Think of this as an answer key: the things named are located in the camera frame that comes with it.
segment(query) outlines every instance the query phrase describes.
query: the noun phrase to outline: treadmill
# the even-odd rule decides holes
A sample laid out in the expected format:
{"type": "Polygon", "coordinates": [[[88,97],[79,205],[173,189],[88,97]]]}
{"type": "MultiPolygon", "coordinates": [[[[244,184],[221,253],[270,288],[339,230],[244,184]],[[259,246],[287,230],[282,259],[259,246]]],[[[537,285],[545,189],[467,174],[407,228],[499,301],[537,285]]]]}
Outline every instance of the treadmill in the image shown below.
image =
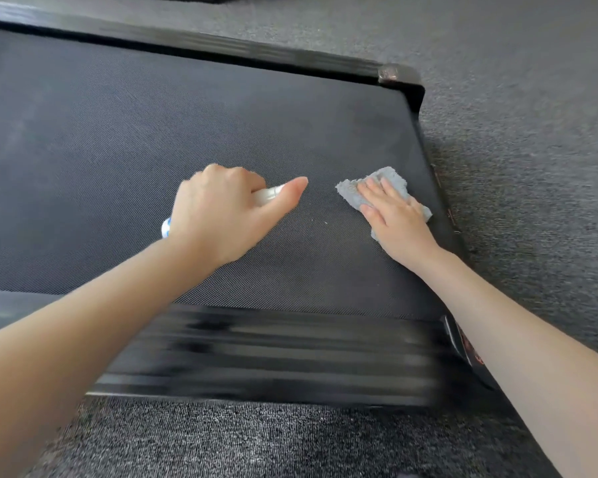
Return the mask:
{"type": "Polygon", "coordinates": [[[91,393],[498,405],[442,301],[335,190],[394,167],[467,261],[423,150],[424,93],[405,65],[0,2],[0,329],[160,238],[179,183],[217,162],[310,184],[91,393]]]}

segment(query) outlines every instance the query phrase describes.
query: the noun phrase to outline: hand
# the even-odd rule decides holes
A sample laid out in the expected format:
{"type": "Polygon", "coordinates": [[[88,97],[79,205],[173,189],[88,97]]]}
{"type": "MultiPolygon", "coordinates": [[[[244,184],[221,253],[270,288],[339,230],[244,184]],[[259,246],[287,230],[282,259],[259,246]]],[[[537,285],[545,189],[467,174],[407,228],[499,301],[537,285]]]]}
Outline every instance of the hand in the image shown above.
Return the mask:
{"type": "Polygon", "coordinates": [[[359,193],[374,207],[361,205],[361,212],[376,233],[379,243],[393,259],[417,272],[441,248],[423,219],[423,207],[415,198],[407,200],[390,182],[369,179],[358,185],[359,193]]]}
{"type": "Polygon", "coordinates": [[[168,240],[184,248],[201,244],[218,267],[225,265],[242,257],[295,208],[307,185],[307,178],[296,178],[257,207],[252,193],[266,187],[261,176],[211,164],[180,184],[168,240]]]}

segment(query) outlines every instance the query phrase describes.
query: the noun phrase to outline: microfiber towel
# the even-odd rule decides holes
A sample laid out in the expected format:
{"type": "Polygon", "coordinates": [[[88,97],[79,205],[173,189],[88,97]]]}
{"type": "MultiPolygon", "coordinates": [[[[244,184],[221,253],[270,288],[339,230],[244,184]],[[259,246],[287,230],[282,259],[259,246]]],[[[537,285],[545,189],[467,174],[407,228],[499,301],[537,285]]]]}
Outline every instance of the microfiber towel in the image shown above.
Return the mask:
{"type": "MultiPolygon", "coordinates": [[[[362,204],[367,204],[368,206],[372,206],[366,199],[359,194],[359,191],[356,189],[356,186],[362,182],[366,181],[369,178],[374,178],[375,181],[381,181],[381,178],[386,178],[391,184],[392,187],[399,192],[403,198],[408,198],[409,194],[407,193],[407,182],[403,179],[399,174],[394,170],[394,168],[387,167],[381,168],[377,171],[374,171],[371,175],[368,175],[364,178],[357,179],[357,180],[345,180],[341,183],[336,185],[337,192],[343,197],[344,200],[348,202],[348,204],[359,210],[362,204]]],[[[432,217],[432,212],[430,208],[427,206],[423,207],[423,217],[427,222],[432,217]]],[[[374,230],[370,233],[370,235],[376,240],[377,236],[374,233],[374,230]]]]}

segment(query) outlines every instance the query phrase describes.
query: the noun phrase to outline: treadmill belt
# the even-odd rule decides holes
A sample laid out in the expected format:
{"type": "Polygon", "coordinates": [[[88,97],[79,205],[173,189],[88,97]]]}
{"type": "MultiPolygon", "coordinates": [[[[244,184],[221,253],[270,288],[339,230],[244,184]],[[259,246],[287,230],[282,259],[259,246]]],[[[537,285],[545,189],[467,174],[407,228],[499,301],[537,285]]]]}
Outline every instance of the treadmill belt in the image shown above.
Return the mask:
{"type": "Polygon", "coordinates": [[[310,184],[265,240],[180,302],[446,312],[335,191],[392,166],[453,245],[398,91],[0,30],[0,290],[65,294],[118,265],[160,237],[181,180],[211,162],[310,184]]]}

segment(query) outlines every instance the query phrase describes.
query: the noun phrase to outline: carpet floor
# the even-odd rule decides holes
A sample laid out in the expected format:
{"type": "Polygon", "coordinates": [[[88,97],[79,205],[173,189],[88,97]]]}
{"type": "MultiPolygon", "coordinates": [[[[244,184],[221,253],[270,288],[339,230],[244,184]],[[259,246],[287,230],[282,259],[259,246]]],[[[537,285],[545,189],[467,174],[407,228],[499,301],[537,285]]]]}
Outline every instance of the carpet floor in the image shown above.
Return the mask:
{"type": "MultiPolygon", "coordinates": [[[[476,269],[598,351],[598,0],[3,0],[414,65],[476,269]]],[[[87,398],[30,477],[555,477],[521,422],[87,398]]]]}

